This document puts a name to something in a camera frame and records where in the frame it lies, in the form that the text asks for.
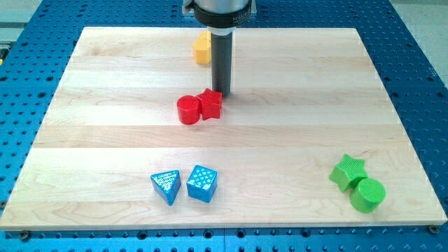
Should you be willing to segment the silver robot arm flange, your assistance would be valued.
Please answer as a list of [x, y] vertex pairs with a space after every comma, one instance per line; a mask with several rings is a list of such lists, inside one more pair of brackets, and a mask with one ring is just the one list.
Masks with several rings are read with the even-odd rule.
[[251, 16], [252, 0], [183, 0], [183, 13], [208, 27], [225, 29], [246, 22]]

